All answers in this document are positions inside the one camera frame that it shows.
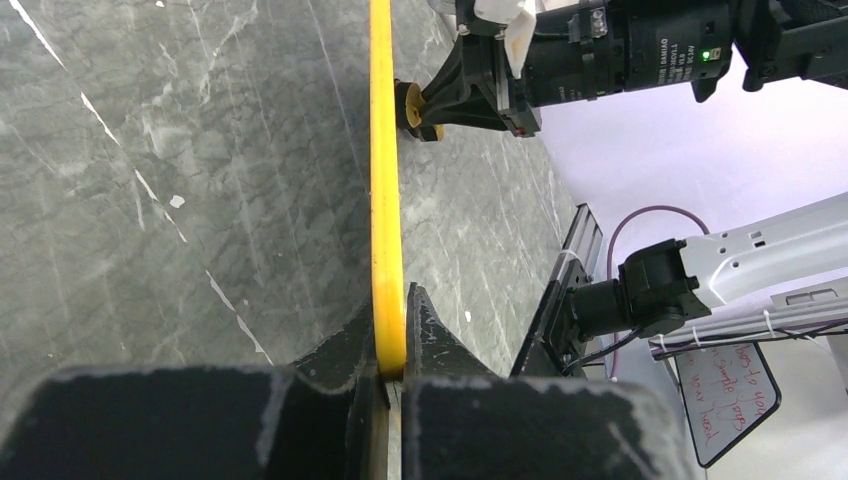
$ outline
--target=marble countertop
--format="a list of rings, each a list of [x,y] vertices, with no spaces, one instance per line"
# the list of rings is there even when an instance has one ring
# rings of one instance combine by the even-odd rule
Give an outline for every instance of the marble countertop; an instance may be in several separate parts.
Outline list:
[[[370,290],[367,1],[0,2],[0,436],[73,365],[286,364]],[[451,47],[393,3],[399,78]],[[402,135],[404,263],[506,373],[574,206],[541,141]]]

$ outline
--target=purple cable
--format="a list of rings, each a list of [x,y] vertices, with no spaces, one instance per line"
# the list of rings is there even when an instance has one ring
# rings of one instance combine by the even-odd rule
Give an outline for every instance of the purple cable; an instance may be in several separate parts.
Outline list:
[[[707,224],[704,223],[703,220],[698,218],[697,215],[695,215],[694,213],[692,213],[688,210],[684,210],[684,209],[679,208],[679,207],[672,207],[671,205],[652,205],[650,207],[640,208],[639,210],[636,210],[635,212],[631,213],[630,215],[624,217],[624,220],[622,220],[621,223],[618,224],[618,226],[615,228],[615,231],[612,233],[612,238],[610,238],[609,250],[607,250],[607,279],[612,278],[612,252],[613,252],[613,249],[615,248],[615,241],[618,240],[618,235],[621,233],[621,230],[624,228],[625,225],[630,223],[630,220],[633,220],[634,218],[638,217],[639,215],[642,215],[643,213],[657,212],[657,211],[679,213],[680,215],[683,215],[683,216],[689,218],[690,220],[692,220],[693,222],[697,223],[698,226],[701,228],[701,231],[704,232],[704,235],[710,234],[710,229],[707,227]],[[613,340],[613,343],[618,342],[618,332],[613,334],[612,340]],[[612,365],[610,366],[610,378],[615,377],[615,372],[616,372],[617,366],[618,366],[618,350],[615,350],[612,353]]]

